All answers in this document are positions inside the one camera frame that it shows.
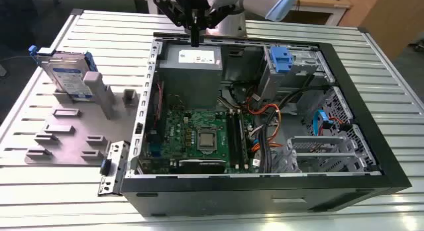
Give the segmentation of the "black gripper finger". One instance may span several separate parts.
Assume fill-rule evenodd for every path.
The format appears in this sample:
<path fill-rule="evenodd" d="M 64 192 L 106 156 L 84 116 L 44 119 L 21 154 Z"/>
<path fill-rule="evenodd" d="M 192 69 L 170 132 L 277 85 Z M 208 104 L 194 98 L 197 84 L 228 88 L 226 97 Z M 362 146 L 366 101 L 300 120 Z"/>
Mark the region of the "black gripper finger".
<path fill-rule="evenodd" d="M 201 31 L 213 29 L 224 18 L 232 13 L 232 6 L 222 6 L 210 11 L 210 9 L 196 10 L 196 47 L 200 45 Z"/>
<path fill-rule="evenodd" d="M 190 46 L 196 46 L 196 10 L 192 8 L 192 0 L 153 0 L 156 7 L 174 23 L 184 27 L 190 35 Z"/>

